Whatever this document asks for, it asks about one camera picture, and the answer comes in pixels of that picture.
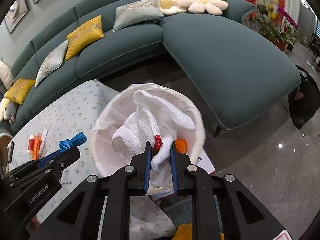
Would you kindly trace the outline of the white sock with red tie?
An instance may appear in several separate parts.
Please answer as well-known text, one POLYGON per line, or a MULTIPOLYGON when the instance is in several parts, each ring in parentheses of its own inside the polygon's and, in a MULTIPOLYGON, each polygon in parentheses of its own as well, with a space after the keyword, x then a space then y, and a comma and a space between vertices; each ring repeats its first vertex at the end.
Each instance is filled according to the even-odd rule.
POLYGON ((112 147, 125 160, 131 155, 140 154, 149 141, 156 152, 151 160, 151 168, 158 172, 159 165, 169 158, 178 128, 192 132, 195 124, 175 105, 147 91, 136 91, 132 100, 136 110, 114 132, 112 147))

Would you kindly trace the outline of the white paper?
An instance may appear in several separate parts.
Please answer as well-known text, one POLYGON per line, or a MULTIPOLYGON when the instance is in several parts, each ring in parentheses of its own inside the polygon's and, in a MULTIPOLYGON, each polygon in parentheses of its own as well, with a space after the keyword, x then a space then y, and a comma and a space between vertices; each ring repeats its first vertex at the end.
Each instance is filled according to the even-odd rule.
POLYGON ((47 134, 48 134, 48 128, 45 128, 41 134, 41 144, 40 144, 40 151, 39 151, 40 154, 42 154, 43 152, 47 134))

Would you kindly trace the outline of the orange plastic bag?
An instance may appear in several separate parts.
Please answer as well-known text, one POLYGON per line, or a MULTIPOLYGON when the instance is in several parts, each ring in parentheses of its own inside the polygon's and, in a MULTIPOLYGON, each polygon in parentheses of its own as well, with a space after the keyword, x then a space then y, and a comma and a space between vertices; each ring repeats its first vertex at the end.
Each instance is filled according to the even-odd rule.
POLYGON ((41 144, 42 144, 42 135, 38 134, 34 136, 34 138, 31 141, 32 160, 37 160, 40 158, 41 144))

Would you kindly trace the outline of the white lined trash bin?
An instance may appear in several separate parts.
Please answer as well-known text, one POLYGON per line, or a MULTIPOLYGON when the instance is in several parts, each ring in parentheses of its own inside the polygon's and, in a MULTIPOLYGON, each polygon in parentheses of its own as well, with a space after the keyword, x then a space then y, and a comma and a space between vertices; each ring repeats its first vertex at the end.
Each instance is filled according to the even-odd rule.
POLYGON ((148 194, 163 194, 172 191, 169 151, 177 139, 186 141, 186 155, 196 165, 206 139, 200 111, 173 89, 140 83, 117 94, 101 112, 91 149, 99 174, 106 177, 129 165, 149 142, 154 153, 148 194))

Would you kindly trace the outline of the floral light blue tablecloth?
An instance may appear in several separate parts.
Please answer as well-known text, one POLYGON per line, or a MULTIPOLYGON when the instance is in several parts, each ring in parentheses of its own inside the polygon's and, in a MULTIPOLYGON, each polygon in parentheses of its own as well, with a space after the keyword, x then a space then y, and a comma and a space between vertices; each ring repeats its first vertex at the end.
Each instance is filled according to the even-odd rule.
MULTIPOLYGON (((27 153, 31 134, 37 135, 48 128, 42 156, 58 150, 61 140, 71 139, 80 132, 87 141, 79 147, 80 159, 64 169, 61 190, 38 212, 40 222, 57 208, 59 204, 89 175, 98 175, 91 151, 92 128, 105 106, 117 95, 117 91, 103 85, 98 80, 87 81, 58 98, 33 117, 13 138, 15 143, 12 170, 31 160, 27 153)), ((132 197, 130 210, 131 239, 172 239, 176 228, 172 220, 148 196, 132 197)))

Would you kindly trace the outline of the black remote on table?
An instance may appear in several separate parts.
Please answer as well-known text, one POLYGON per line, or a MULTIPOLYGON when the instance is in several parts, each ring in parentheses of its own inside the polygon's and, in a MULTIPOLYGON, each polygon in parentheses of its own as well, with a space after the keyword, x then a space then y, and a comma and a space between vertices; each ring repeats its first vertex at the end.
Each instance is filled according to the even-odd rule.
POLYGON ((12 155, 14 150, 15 143, 13 141, 8 145, 8 155, 7 155, 7 163, 10 164, 12 162, 12 155))

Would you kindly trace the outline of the wooden round chair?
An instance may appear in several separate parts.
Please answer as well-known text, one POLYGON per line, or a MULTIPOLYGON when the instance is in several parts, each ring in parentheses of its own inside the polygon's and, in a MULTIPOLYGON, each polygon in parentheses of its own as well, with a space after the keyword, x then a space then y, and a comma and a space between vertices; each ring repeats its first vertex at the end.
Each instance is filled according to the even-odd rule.
POLYGON ((0 133, 0 154, 1 154, 1 173, 5 174, 7 171, 8 163, 8 147, 12 141, 13 137, 7 132, 0 133))

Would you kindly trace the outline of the grey white plush toy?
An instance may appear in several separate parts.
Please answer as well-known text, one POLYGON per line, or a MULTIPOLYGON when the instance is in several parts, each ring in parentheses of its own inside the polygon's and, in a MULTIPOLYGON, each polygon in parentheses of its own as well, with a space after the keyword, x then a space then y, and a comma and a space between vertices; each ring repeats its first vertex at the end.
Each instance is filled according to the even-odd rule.
POLYGON ((19 104, 9 99, 3 98, 1 100, 0 120, 8 120, 10 124, 15 121, 15 116, 19 104))

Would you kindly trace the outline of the yellow cushion left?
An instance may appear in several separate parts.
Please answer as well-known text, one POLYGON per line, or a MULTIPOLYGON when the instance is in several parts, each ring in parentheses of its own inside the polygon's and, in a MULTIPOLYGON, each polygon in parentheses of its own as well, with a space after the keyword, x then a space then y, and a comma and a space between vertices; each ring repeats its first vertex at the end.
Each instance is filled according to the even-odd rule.
POLYGON ((21 105, 34 85, 35 80, 19 78, 4 94, 4 98, 21 105))

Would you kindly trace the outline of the yellow cushion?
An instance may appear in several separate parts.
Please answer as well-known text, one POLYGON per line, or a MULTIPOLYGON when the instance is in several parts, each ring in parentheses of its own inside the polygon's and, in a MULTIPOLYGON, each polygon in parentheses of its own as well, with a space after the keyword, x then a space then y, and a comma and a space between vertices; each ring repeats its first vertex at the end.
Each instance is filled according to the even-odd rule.
POLYGON ((101 15, 83 23, 67 35, 68 47, 65 61, 75 57, 87 45, 104 37, 101 15))
POLYGON ((34 85, 35 80, 19 78, 4 94, 4 98, 21 105, 34 85))

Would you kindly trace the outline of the yellow trousers of operator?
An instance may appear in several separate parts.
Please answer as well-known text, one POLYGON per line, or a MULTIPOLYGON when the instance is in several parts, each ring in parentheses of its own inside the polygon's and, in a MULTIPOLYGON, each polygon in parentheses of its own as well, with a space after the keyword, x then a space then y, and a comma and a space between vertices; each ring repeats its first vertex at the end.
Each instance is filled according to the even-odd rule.
POLYGON ((175 236, 172 240, 192 240, 193 237, 193 224, 181 224, 178 226, 175 236))

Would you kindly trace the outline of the grey embroidered cushion left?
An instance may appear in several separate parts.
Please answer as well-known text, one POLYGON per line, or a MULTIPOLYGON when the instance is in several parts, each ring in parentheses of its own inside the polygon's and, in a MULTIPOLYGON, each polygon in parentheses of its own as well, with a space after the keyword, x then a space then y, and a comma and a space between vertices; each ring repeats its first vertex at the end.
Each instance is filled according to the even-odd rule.
POLYGON ((67 47, 68 40, 65 40, 46 56, 37 73, 35 88, 37 88, 48 75, 62 66, 67 47))

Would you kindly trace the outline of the grey embroidered cushion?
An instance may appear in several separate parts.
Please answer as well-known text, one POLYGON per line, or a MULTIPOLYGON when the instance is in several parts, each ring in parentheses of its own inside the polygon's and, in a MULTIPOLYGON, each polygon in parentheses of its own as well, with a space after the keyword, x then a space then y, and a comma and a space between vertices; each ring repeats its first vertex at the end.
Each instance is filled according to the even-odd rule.
POLYGON ((125 27, 151 20, 163 18, 158 0, 140 0, 116 8, 116 18, 113 25, 113 32, 125 27))
POLYGON ((46 56, 37 73, 35 88, 37 88, 48 75, 62 66, 67 47, 68 40, 65 40, 46 56))

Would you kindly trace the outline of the yellow cushion centre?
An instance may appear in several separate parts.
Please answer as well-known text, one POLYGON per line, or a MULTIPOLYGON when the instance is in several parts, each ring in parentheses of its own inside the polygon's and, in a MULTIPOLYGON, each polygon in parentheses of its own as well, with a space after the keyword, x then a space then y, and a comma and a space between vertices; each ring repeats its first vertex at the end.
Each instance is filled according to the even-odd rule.
POLYGON ((75 57, 87 45, 104 37, 101 15, 83 23, 67 35, 68 47, 65 61, 75 57))

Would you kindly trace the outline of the grey embroidered cushion right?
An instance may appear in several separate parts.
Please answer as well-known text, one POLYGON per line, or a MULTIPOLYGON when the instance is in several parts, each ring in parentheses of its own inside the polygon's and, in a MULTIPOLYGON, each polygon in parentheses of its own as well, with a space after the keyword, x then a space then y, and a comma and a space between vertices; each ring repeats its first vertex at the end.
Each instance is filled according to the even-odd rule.
POLYGON ((113 32, 125 27, 151 20, 163 18, 158 0, 140 0, 116 8, 116 18, 113 25, 113 32))

